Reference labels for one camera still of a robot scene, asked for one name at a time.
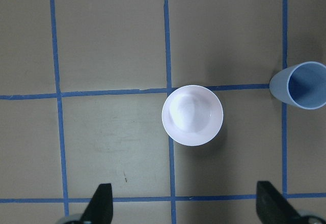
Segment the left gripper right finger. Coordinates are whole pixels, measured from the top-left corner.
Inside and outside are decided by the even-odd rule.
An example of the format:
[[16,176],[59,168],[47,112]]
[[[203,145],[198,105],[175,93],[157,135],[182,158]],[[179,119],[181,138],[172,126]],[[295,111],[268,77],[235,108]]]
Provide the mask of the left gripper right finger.
[[256,185],[256,213],[261,223],[307,223],[269,181]]

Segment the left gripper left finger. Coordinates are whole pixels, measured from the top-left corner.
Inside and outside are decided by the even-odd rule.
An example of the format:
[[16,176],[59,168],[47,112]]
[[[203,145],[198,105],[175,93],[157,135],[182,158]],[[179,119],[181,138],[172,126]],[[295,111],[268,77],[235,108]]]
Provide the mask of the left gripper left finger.
[[100,184],[78,223],[106,223],[113,219],[113,192],[110,183]]

